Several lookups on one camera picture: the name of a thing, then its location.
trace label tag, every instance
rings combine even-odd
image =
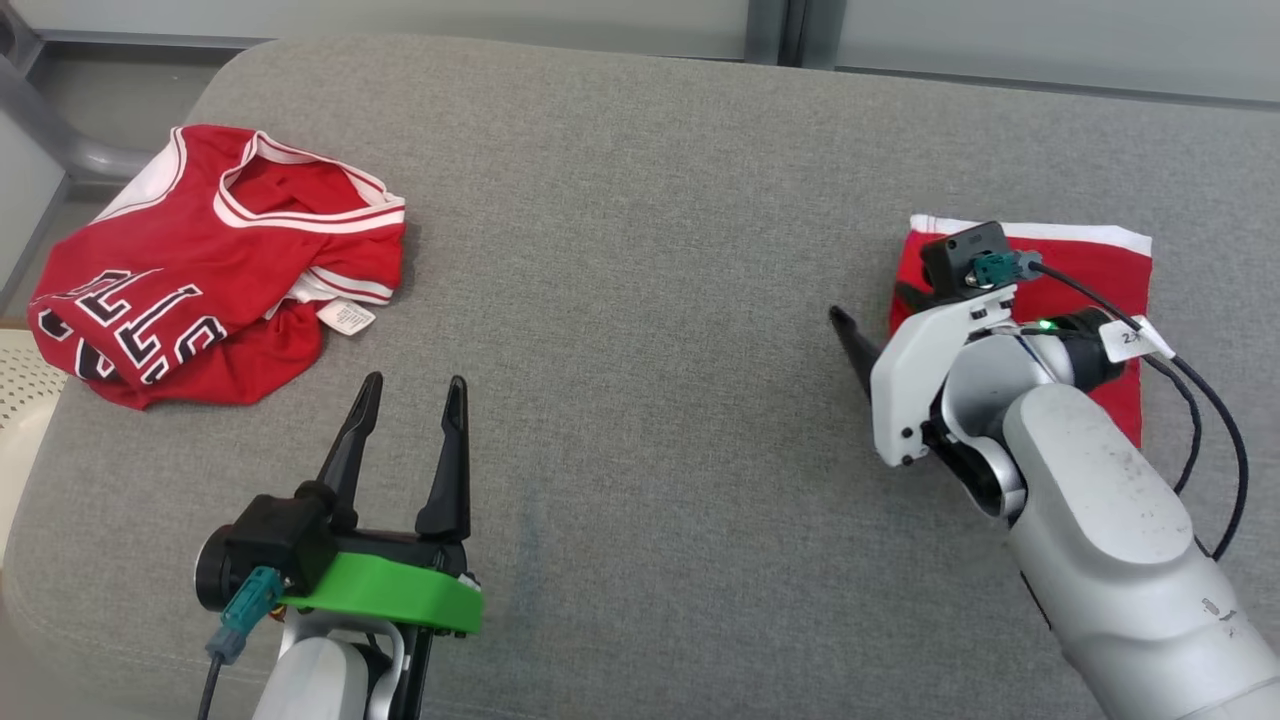
[[[372,313],[349,300],[330,300],[316,313],[316,318],[342,334],[356,334],[376,319]]]
[[[1160,337],[1156,328],[1151,327],[1151,322],[1142,315],[1134,315],[1133,319],[1142,325],[1140,333],[1125,324],[1124,320],[1112,320],[1098,328],[1098,337],[1102,340],[1102,347],[1107,351],[1107,360],[1124,363],[1152,352],[1172,360],[1174,348],[1169,347],[1165,338]]]

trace cable connector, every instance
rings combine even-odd
[[[1039,252],[993,252],[973,261],[973,272],[965,275],[965,283],[972,287],[1002,287],[1018,281],[1033,281],[1041,273],[1030,268],[1039,263]]]
[[[218,628],[214,637],[205,643],[209,657],[220,656],[224,665],[234,665],[244,652],[244,643],[253,626],[279,605],[283,594],[284,582],[276,570],[266,566],[253,568],[244,584],[236,591],[230,605],[223,610],[220,615],[223,626]]]

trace red fabric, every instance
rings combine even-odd
[[[252,404],[323,348],[316,307],[293,295],[300,278],[319,269],[332,274],[317,287],[342,281],[364,295],[348,296],[385,302],[401,281],[403,200],[387,193],[384,211],[381,197],[352,187],[372,197],[376,181],[348,179],[329,160],[250,159],[268,141],[251,129],[178,128],[122,192],[128,202],[58,243],[27,310],[45,359],[129,407]],[[224,187],[250,217],[225,204],[219,214]],[[280,211],[291,214],[268,215]]]
[[[940,237],[945,236],[915,229],[906,236],[902,259],[897,268],[897,281],[931,292],[923,278],[920,246]],[[1147,313],[1152,268],[1151,258],[1147,255],[1112,245],[1075,240],[1028,240],[1010,236],[1009,245],[1014,250],[1034,250],[1042,254],[1046,265],[1080,281],[1129,315]],[[1018,295],[1014,296],[1014,320],[1029,323],[1074,313],[1089,305],[1093,302],[1088,297],[1052,278],[1042,277],[1018,286]],[[910,311],[906,305],[895,296],[890,309],[890,332],[897,332],[908,315]],[[1142,387],[1137,360],[1126,364],[1120,379],[1098,387],[1089,393],[1089,397],[1106,409],[1134,446],[1142,447]]]

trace gray fabric surface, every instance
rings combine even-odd
[[[1225,562],[1280,643],[1280,115],[429,37],[274,42],[192,120],[257,127],[408,199],[406,284],[253,407],[68,387],[5,569],[19,632],[111,702],[192,712],[196,551],[312,477],[387,375],[357,506],[408,528],[451,374],[471,384],[485,632],[435,717],[1094,717],[1002,548],[934,462],[888,471],[826,310],[878,338],[913,211],[1156,238],[1152,315],[1252,439]],[[1184,406],[1148,375],[1176,475]],[[1207,423],[1187,502],[1231,497]],[[224,671],[247,717],[276,629]]]

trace black and white lettering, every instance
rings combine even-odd
[[[99,278],[88,286],[77,288],[79,292],[76,297],[76,305],[78,305],[81,310],[84,310],[84,314],[90,318],[97,320],[97,324],[105,328],[118,320],[123,314],[128,313],[129,307],[132,307],[127,300],[111,301],[111,296],[154,272],[155,270],[146,270],[137,274],[124,273],[123,277],[119,277],[120,270],[108,270],[99,275]]]
[[[61,318],[54,315],[52,310],[41,310],[40,314],[36,315],[36,324],[40,325],[40,329],[45,331],[45,334],[58,342],[72,337],[72,329],[67,327],[67,323],[64,323]]]
[[[81,338],[76,346],[76,374],[86,380],[115,379],[115,365]]]
[[[152,356],[155,356],[156,352],[160,351],[160,340],[155,336],[143,336],[147,328],[163,318],[165,313],[173,310],[175,305],[188,297],[196,297],[197,295],[201,295],[198,287],[193,284],[183,286],[152,305],[151,309],[143,313],[138,319],[125,323],[115,331],[115,340],[119,341],[124,354],[129,356],[129,360],[133,361],[136,368],[141,369],[142,365],[145,365]]]
[[[165,377],[166,374],[169,374],[169,359],[161,355],[160,359],[155,361],[155,364],[147,368],[146,373],[142,373],[142,384],[145,386],[154,384],[156,380]]]
[[[205,315],[196,324],[182,333],[178,338],[178,343],[174,346],[174,355],[178,356],[178,363],[186,363],[196,356],[201,350],[207,348],[215,342],[221,341],[227,337],[227,328],[218,322],[218,318],[212,315]]]
[[[58,299],[61,299],[61,300],[70,300],[73,297],[79,297],[82,295],[87,293],[87,292],[92,292],[95,290],[101,290],[101,288],[104,288],[104,287],[106,287],[106,286],[109,286],[109,284],[111,284],[111,283],[114,283],[116,281],[122,281],[122,279],[124,279],[124,278],[127,278],[127,277],[129,277],[133,273],[131,273],[128,270],[102,270],[101,273],[97,274],[96,278],[93,278],[93,279],[88,281],[87,283],[77,287],[76,290],[70,290],[68,292],[60,292],[60,293],[54,295],[51,297],[58,297]]]

